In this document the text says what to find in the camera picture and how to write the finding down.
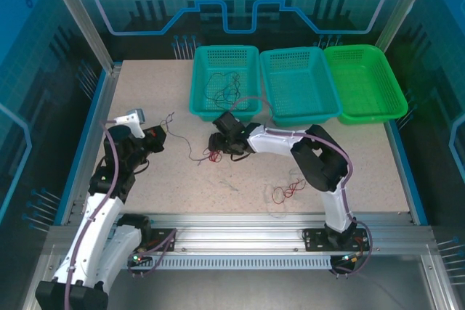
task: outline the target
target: white work surface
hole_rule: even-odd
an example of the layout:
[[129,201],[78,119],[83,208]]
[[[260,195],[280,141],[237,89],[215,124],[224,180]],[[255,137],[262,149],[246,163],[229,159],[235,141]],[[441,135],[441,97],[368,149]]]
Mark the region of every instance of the white work surface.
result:
[[[124,61],[110,108],[109,119],[142,108],[146,124],[158,125],[174,112],[169,129],[189,139],[193,158],[202,158],[213,124],[189,112],[193,61]],[[267,119],[266,107],[254,121]],[[408,211],[405,194],[382,124],[345,126],[333,118],[324,129],[347,152],[355,172],[347,186],[349,206],[354,212]],[[323,203],[317,190],[307,185],[276,205],[274,187],[303,179],[293,158],[252,154],[234,163],[229,155],[221,162],[203,161],[198,166],[187,157],[189,147],[167,135],[165,150],[152,154],[150,167],[136,176],[124,206],[138,213],[321,213]],[[100,159],[103,156],[100,148]]]

